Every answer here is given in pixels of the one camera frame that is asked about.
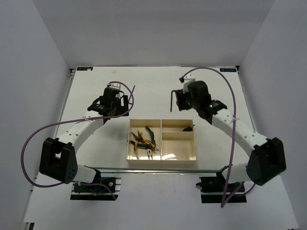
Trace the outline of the brown hex key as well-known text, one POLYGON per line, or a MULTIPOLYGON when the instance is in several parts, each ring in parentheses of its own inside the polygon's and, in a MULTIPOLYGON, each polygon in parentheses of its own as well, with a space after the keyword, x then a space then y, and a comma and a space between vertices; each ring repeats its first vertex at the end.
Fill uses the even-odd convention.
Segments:
POLYGON ((176 94, 176 90, 172 90, 171 91, 171 97, 170 97, 170 112, 172 112, 172 108, 173 108, 173 96, 174 94, 176 94))
POLYGON ((129 104, 132 104, 131 100, 132 100, 132 96, 133 96, 133 92, 135 90, 135 85, 133 86, 132 90, 131 90, 131 94, 130 94, 130 97, 129 97, 129 100, 128 100, 128 103, 129 104))

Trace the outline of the green orange stubby screwdriver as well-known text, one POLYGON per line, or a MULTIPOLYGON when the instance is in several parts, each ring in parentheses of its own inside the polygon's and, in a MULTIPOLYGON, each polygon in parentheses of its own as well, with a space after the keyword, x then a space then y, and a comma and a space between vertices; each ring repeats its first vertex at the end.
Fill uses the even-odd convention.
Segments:
POLYGON ((183 129, 184 132, 192 132, 194 128, 194 125, 187 126, 186 128, 183 129))

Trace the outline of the yellow needle-nose pliers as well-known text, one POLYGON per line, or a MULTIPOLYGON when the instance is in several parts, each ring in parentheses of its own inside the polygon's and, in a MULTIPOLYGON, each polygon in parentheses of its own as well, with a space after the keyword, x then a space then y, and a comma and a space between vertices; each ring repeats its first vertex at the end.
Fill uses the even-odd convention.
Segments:
POLYGON ((134 149, 134 153, 136 155, 136 158, 139 159, 139 155, 138 155, 138 147, 140 148, 144 148, 144 143, 143 143, 143 139, 142 139, 142 132, 138 131, 138 135, 134 134, 133 132, 131 132, 132 136, 134 137, 134 141, 130 141, 131 143, 133 142, 133 149, 134 149))
POLYGON ((153 144, 152 141, 150 141, 146 138, 143 138, 143 135, 142 135, 142 139, 143 139, 143 143, 144 143, 144 149, 146 149, 146 151, 147 151, 148 159, 152 160, 153 159, 152 150, 155 148, 155 145, 153 144))

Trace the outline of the green side cutters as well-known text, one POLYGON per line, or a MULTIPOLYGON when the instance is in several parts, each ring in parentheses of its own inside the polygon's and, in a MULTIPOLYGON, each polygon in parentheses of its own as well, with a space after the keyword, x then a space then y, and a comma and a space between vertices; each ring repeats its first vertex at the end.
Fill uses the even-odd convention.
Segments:
POLYGON ((148 131, 151 140, 148 140, 143 137, 142 132, 138 131, 138 135, 135 135, 133 132, 131 132, 132 136, 134 137, 134 141, 131 140, 130 142, 134 145, 134 152, 137 154, 137 148, 142 147, 146 149, 156 149, 157 144, 154 138, 154 132, 148 127, 145 126, 145 129, 148 131))

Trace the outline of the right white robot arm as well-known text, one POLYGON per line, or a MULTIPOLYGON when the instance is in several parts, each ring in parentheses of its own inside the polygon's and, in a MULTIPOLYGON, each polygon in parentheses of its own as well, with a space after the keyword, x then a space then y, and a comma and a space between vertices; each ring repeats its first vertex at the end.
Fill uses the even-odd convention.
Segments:
POLYGON ((180 111, 194 109, 199 117, 234 138, 249 157, 247 163, 225 166, 217 172, 220 190, 228 191, 234 183, 246 181, 264 185, 286 170, 282 141, 269 139, 236 120, 224 103, 211 98, 205 82, 185 84, 183 89, 176 90, 176 99, 180 111))

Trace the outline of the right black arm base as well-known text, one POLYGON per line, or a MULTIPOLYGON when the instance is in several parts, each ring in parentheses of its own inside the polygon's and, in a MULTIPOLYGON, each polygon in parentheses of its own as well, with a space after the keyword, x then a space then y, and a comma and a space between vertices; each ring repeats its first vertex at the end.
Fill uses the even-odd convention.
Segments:
MULTIPOLYGON (((228 169, 229 166, 225 166, 220 169, 216 176, 204 176, 200 177, 200 181, 196 183, 196 186, 201 191, 201 202, 203 204, 218 204, 222 202, 225 177, 222 172, 228 169)), ((247 199, 244 195, 245 187, 242 185, 236 194, 228 201, 229 203, 246 203, 247 199)))

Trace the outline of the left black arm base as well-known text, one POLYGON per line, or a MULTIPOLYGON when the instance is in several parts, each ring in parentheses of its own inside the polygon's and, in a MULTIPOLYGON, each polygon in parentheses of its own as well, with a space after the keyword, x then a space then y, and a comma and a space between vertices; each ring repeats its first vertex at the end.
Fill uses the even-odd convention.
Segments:
POLYGON ((116 201, 121 187, 122 174, 95 169, 94 185, 74 183, 70 200, 78 201, 116 201))

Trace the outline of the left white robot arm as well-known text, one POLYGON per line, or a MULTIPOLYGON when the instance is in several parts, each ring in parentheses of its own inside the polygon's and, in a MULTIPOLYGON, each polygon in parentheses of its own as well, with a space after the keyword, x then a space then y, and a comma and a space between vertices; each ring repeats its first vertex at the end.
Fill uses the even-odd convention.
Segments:
POLYGON ((42 147, 39 172, 64 184, 81 182, 90 191, 101 187, 98 170, 77 163, 81 145, 114 116, 128 116, 128 96, 120 96, 119 83, 109 84, 87 108, 84 118, 56 138, 47 138, 42 147))

